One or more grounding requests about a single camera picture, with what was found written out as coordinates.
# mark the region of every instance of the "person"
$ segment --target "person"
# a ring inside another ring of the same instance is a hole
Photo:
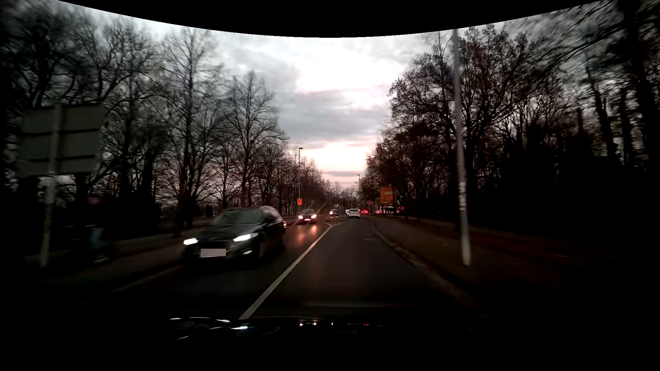
[[[100,197],[99,195],[91,195],[88,199],[88,241],[94,264],[99,264],[110,260],[104,253],[104,247],[107,243],[102,239],[103,234],[107,228],[109,217],[107,202],[107,196],[105,195],[104,197]]]

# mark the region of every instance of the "orange sign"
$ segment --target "orange sign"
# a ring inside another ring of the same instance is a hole
[[[380,203],[388,205],[392,202],[394,202],[392,187],[380,187]]]

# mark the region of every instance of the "cloud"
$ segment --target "cloud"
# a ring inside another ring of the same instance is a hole
[[[357,177],[358,173],[357,172],[344,172],[344,171],[330,171],[330,172],[323,172],[323,175],[328,175],[332,176],[335,178],[352,178],[352,177]]]
[[[100,18],[125,17],[87,10]],[[181,28],[136,21],[156,39]],[[442,32],[444,40],[450,34]],[[350,184],[342,172],[361,174],[379,130],[389,121],[389,87],[414,55],[430,50],[424,38],[437,38],[437,33],[293,38],[211,31],[211,37],[217,44],[213,61],[222,63],[227,75],[253,69],[275,93],[273,104],[289,147],[304,147],[302,155],[314,159],[331,181]]]

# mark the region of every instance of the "utility pole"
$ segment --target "utility pole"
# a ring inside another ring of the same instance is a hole
[[[470,266],[470,235],[467,225],[467,194],[465,174],[465,154],[463,153],[463,124],[461,123],[461,58],[459,56],[458,30],[453,29],[454,53],[454,112],[456,113],[456,152],[458,167],[458,209],[461,214],[461,255],[463,264]]]
[[[300,150],[301,149],[302,147],[298,147],[298,198],[300,198]]]

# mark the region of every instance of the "road sign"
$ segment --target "road sign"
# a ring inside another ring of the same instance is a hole
[[[105,110],[98,104],[25,111],[17,139],[16,175],[25,178],[94,171],[104,116]]]
[[[394,200],[394,192],[392,187],[380,187],[380,203],[388,205]]]

